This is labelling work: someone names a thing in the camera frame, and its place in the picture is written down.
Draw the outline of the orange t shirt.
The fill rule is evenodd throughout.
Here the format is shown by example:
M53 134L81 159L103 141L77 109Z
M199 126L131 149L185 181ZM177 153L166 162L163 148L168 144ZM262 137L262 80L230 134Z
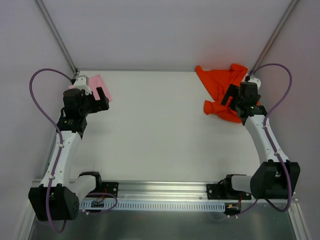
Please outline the orange t shirt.
M203 70L201 66L195 68L195 72L212 100L205 100L203 111L206 115L216 115L222 120L241 123L237 112L226 105L221 105L229 85L240 86L248 75L248 68L233 63L229 69Z

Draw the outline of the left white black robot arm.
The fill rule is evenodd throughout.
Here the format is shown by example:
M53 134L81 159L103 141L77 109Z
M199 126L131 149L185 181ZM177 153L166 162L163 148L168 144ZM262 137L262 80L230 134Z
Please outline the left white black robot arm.
M70 174L75 152L87 127L87 116L109 109L109 99L102 87L97 87L98 99L93 93L71 88L63 93L64 106L56 123L56 144L51 160L38 187L31 187L29 201L41 222L74 220L80 202L89 194L99 196L103 182L99 172L84 171L70 186Z

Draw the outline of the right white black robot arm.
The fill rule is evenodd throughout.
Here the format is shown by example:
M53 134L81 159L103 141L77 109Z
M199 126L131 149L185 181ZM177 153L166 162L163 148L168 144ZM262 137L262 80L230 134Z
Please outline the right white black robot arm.
M236 111L261 161L252 176L227 175L221 192L228 199L234 198L239 192L245 192L255 199L290 201L301 168L282 152L269 125L267 111L263 105L258 104L260 97L257 84L245 81L239 86L231 84L221 101L222 105Z

